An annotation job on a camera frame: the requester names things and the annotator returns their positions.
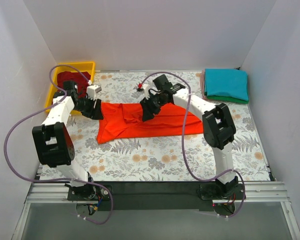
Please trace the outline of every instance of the yellow plastic bin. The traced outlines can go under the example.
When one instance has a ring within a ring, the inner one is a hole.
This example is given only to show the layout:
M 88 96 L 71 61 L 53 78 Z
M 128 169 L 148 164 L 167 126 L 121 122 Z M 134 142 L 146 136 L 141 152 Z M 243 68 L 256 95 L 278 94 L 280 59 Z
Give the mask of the yellow plastic bin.
M 78 69 L 81 72 L 88 72 L 91 75 L 91 82 L 94 82 L 94 76 L 95 76 L 95 68 L 96 68 L 96 63 L 94 61 L 82 61 L 82 62 L 61 62 L 59 64 L 66 64 L 66 65 L 71 65 Z M 53 82 L 57 85 L 57 76 L 59 73 L 62 72 L 72 72 L 76 73 L 77 71 L 68 67 L 68 66 L 59 66 L 54 70 L 54 75 L 53 75 Z M 52 105 L 52 100 L 54 98 L 54 94 L 57 91 L 57 88 L 55 88 L 52 84 L 50 85 L 49 93 L 46 97 L 45 105 L 44 107 L 47 108 L 48 106 Z M 79 111 L 72 110 L 71 114 L 73 115 L 81 115 Z

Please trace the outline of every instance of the green towel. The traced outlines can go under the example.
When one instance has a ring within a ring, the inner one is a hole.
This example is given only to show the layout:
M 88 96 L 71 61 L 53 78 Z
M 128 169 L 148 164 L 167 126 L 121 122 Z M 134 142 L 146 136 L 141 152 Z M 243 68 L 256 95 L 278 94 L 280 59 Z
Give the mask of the green towel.
M 213 101 L 221 101 L 221 102 L 231 102 L 231 103 L 236 103 L 236 104 L 248 104 L 249 101 L 241 100 L 239 98 L 231 97 L 231 96 L 207 96 L 205 97 L 209 100 Z

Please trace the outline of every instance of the stack of folded cloths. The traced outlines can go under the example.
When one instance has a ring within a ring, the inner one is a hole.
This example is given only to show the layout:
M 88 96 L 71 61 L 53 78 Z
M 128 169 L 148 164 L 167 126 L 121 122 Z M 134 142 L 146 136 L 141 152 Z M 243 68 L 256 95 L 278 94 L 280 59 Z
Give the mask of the stack of folded cloths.
M 247 104 L 248 75 L 237 69 L 212 69 L 202 71 L 200 77 L 202 96 L 206 100 Z

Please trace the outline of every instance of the red wire connector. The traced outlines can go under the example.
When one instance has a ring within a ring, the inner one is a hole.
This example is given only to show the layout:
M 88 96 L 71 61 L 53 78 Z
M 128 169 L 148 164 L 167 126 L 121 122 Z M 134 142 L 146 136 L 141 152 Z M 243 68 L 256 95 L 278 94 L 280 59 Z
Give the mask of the red wire connector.
M 137 89 L 137 91 L 138 91 L 138 92 L 142 92 L 142 90 L 143 90 L 143 89 L 142 89 L 142 83 L 139 83 L 139 84 L 138 84 L 138 89 Z

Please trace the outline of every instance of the teal towel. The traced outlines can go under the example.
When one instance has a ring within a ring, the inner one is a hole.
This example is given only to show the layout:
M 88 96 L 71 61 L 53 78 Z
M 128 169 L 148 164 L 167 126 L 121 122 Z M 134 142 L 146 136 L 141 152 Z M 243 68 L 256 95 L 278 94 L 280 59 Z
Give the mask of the teal towel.
M 205 93 L 209 96 L 232 97 L 248 101 L 248 75 L 237 69 L 206 69 Z

